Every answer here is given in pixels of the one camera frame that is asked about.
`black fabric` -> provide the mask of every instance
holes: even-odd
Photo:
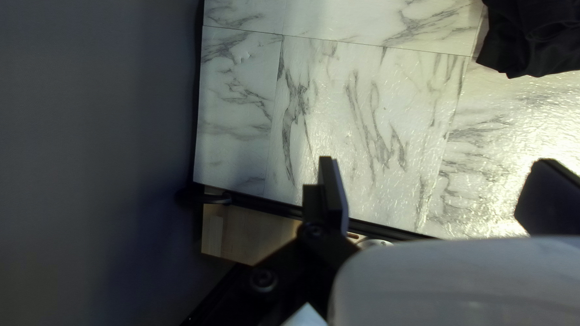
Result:
[[[477,63],[508,78],[580,70],[580,0],[483,0],[490,30]]]

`white marble floor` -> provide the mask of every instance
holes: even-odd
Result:
[[[513,207],[534,160],[580,172],[580,74],[476,64],[479,0],[205,9],[197,182],[300,204],[331,155],[351,217],[470,238],[526,235]]]

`screw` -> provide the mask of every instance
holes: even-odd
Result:
[[[318,225],[308,225],[305,231],[306,234],[312,238],[320,238],[325,234],[324,229]]]
[[[278,278],[276,274],[269,269],[257,268],[252,271],[252,275],[250,276],[250,285],[260,293],[272,291],[277,283]]]

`black metal arm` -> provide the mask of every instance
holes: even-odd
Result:
[[[278,326],[306,302],[326,318],[336,272],[358,250],[348,223],[338,165],[320,157],[319,184],[303,186],[296,238],[254,267],[237,264],[182,326]]]

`white plastic cover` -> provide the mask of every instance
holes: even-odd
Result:
[[[333,326],[580,325],[580,238],[375,247],[338,273]]]

